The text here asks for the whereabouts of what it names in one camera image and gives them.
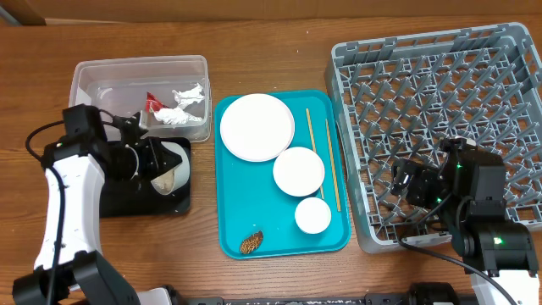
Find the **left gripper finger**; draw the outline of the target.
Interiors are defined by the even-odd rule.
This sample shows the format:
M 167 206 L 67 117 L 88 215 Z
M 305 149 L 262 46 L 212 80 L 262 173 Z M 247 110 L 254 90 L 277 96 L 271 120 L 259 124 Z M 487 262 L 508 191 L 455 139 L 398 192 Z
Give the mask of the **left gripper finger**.
M 180 155 L 180 146 L 172 141 L 162 141 L 155 137 L 147 138 L 147 154 L 155 159 L 177 158 Z
M 146 166 L 147 178 L 152 181 L 156 177 L 168 172 L 169 170 L 175 170 L 183 163 L 182 158 L 170 158 L 162 159 L 158 161 L 151 161 Z

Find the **grey bowl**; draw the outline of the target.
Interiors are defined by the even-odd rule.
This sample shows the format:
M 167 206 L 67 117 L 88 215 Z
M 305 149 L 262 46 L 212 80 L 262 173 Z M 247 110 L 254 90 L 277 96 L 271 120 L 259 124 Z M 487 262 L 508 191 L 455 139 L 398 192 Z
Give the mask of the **grey bowl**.
M 174 172 L 174 177 L 175 177 L 174 188 L 168 195 L 173 194 L 175 191 L 179 190 L 182 186 L 184 186 L 189 181 L 190 174 L 191 174 L 191 166 L 190 166 L 188 154 L 186 153 L 186 150 L 180 144 L 178 145 L 180 146 L 179 157 L 183 159 L 183 163 Z

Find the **white napkin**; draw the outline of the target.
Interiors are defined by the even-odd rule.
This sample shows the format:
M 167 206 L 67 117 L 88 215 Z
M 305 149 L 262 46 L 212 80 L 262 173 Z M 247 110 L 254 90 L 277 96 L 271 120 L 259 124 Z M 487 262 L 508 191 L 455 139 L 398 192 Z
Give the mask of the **white napkin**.
M 174 100 L 177 102 L 177 106 L 169 108 L 156 101 L 154 105 L 156 108 L 150 108 L 149 111 L 153 114 L 155 119 L 166 125 L 183 125 L 189 122 L 201 122 L 202 117 L 195 116 L 186 111 L 186 109 L 194 103 L 201 103 L 204 101 L 203 86 L 197 83 L 193 88 L 187 91 L 172 90 L 174 94 Z

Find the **red snack wrapper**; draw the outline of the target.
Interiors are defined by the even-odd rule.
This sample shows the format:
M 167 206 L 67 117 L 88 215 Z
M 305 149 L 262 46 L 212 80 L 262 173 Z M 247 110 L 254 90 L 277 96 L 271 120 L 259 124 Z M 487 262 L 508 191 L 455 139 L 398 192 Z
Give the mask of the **red snack wrapper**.
M 153 94 L 149 91 L 147 92 L 147 101 L 145 110 L 147 113 L 156 113 L 162 110 L 163 108 L 168 108 L 168 106 L 161 103 Z

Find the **small white cup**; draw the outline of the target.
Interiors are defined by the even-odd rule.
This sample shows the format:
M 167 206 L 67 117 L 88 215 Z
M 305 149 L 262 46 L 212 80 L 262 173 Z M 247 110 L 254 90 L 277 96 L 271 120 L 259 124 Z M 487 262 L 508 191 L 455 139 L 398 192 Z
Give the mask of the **small white cup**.
M 331 223 L 331 210 L 323 199 L 308 197 L 297 205 L 295 221 L 302 232 L 310 235 L 320 234 Z

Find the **white rice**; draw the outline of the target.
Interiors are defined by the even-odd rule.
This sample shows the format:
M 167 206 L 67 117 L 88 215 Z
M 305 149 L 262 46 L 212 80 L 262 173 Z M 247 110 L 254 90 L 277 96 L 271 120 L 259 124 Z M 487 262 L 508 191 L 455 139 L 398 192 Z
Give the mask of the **white rice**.
M 156 177 L 151 184 L 158 193 L 168 195 L 174 188 L 174 171 L 171 169 Z

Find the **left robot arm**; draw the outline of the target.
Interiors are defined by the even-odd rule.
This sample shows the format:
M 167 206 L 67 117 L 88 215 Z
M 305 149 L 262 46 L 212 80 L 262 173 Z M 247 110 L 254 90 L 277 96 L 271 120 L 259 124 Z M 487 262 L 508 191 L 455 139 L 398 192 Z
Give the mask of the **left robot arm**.
M 73 286 L 85 304 L 184 303 L 170 285 L 136 291 L 102 255 L 99 226 L 103 203 L 136 212 L 188 191 L 191 144 L 146 136 L 136 116 L 105 121 L 104 113 L 85 104 L 64 109 L 64 136 L 31 153 L 47 178 L 46 229 L 33 272 L 14 280 L 17 304 L 57 304 Z

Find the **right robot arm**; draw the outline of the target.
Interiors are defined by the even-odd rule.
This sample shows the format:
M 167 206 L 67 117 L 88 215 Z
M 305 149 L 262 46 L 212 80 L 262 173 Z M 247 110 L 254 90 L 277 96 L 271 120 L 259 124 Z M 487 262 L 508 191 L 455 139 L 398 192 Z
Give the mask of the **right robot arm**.
M 460 136 L 445 138 L 440 167 L 400 158 L 390 192 L 437 216 L 457 256 L 439 254 L 469 275 L 480 304 L 539 303 L 539 261 L 528 228 L 506 214 L 502 157 Z

